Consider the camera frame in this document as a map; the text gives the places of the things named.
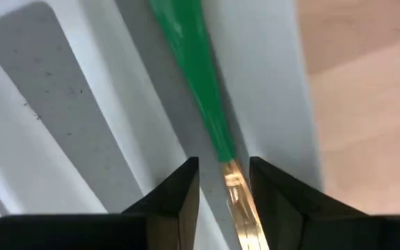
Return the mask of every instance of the wooden surface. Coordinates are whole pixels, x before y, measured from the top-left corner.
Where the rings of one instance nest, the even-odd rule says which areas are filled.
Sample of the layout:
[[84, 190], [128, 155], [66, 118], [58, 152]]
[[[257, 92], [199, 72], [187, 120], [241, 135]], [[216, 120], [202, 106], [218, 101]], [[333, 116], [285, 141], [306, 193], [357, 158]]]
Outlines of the wooden surface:
[[400, 213], [400, 0], [297, 0], [326, 193]]

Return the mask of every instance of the white plastic surface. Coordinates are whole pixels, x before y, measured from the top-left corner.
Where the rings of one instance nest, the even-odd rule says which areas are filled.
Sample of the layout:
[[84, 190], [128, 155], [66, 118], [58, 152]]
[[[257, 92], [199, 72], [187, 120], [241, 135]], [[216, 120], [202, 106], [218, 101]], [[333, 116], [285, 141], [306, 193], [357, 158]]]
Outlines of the white plastic surface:
[[[0, 0], [0, 17], [33, 2]], [[132, 40], [136, 37], [131, 37], [113, 0], [44, 2], [53, 9], [60, 22], [85, 80], [126, 159], [128, 166], [124, 167], [130, 168], [136, 180], [131, 185], [139, 187], [140, 196], [173, 172], [186, 159], [186, 151], [201, 156], [203, 167], [219, 167], [213, 150], [206, 150], [210, 142], [200, 125], [200, 117], [188, 112], [195, 110], [194, 104], [188, 103], [189, 98], [181, 98], [186, 100], [181, 105], [171, 101], [172, 97], [186, 91], [178, 92], [174, 84], [170, 93], [165, 93], [166, 85], [161, 85], [183, 83], [176, 66], [167, 68], [172, 70], [170, 73], [166, 68], [158, 72], [160, 65], [156, 62], [174, 62], [168, 51], [147, 55], [145, 68], [140, 58], [144, 57], [143, 52], [139, 55], [135, 48], [138, 45]], [[231, 100], [229, 108], [235, 111], [237, 118], [231, 126], [240, 130], [243, 137], [237, 149], [244, 148], [249, 156], [261, 156], [318, 188], [320, 175], [315, 128], [293, 1], [204, 0], [203, 6]], [[151, 17], [146, 21], [155, 28]], [[134, 28], [135, 34], [147, 32], [140, 30], [142, 26]], [[160, 57], [152, 66], [154, 56]], [[166, 78], [151, 81], [148, 75], [151, 67], [154, 77]], [[158, 95], [154, 89], [157, 84], [160, 84]], [[31, 109], [24, 107], [25, 101], [0, 66], [0, 199], [6, 210], [9, 213], [106, 212], [100, 197], [94, 194], [46, 126], [35, 118]], [[195, 248], [228, 249], [217, 223], [219, 220], [223, 230], [225, 220], [230, 221], [223, 203], [224, 191], [218, 190], [218, 187], [224, 189], [218, 183], [221, 176], [208, 172], [201, 178], [210, 203], [202, 191]], [[110, 179], [100, 179], [97, 185], [106, 181]], [[214, 201], [211, 206], [215, 214], [210, 208], [211, 201]], [[227, 232], [228, 235], [234, 233], [230, 223]], [[238, 244], [235, 235], [226, 239], [228, 243], [235, 241], [230, 246]]]
[[[0, 16], [32, 2], [1, 0]], [[187, 157], [117, 6], [97, 0], [45, 2], [53, 8], [142, 195], [146, 194]], [[65, 152], [24, 104], [0, 67], [0, 199], [5, 209], [104, 213]], [[228, 249], [203, 192], [195, 249]]]

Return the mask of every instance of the wooden floor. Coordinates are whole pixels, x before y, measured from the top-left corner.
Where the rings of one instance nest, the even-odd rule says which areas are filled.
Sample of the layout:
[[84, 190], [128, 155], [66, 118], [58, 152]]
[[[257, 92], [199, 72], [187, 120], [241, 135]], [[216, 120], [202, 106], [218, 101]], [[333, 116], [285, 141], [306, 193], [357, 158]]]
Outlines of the wooden floor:
[[297, 0], [326, 192], [400, 213], [400, 0]]

